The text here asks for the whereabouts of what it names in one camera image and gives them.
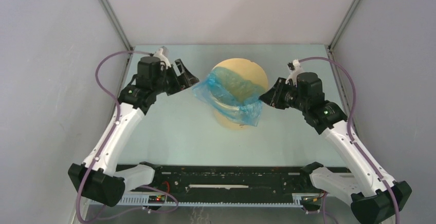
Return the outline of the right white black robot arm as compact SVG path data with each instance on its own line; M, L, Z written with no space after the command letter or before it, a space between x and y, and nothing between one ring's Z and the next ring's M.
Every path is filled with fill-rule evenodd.
M306 123L332 144L353 175L352 179L344 178L313 162L301 169L302 190L320 189L333 195L350 206L360 223L399 222L397 214L412 193L410 185L387 173L347 128L347 116L336 103L325 99L317 74L303 72L295 80L278 78L259 99L277 109L301 111Z

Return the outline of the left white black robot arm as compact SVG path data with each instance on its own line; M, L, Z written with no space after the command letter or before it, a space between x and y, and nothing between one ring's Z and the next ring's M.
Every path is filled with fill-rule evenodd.
M144 185L149 191L162 186L162 177L146 164L117 171L120 155L131 134L145 117L157 96L168 96L196 83L195 77L183 64L170 64L156 53L145 56L137 64L137 73L121 91L117 107L99 142L81 164L72 164L68 175L78 195L114 207L124 193Z

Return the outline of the blue plastic trash bag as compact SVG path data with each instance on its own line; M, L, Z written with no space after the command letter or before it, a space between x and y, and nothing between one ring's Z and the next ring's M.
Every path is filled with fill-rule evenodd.
M231 122L249 126L259 123L262 113L259 96L265 92L265 87L224 67L214 68L203 81L193 86L197 99Z

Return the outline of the yellow cartoon trash bin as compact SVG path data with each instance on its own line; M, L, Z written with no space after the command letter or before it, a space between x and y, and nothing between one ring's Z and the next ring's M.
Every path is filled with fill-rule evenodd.
M261 66L247 59L232 58L211 70L202 97L211 105L220 125L241 130L258 125L262 112L259 96L267 87L268 78Z

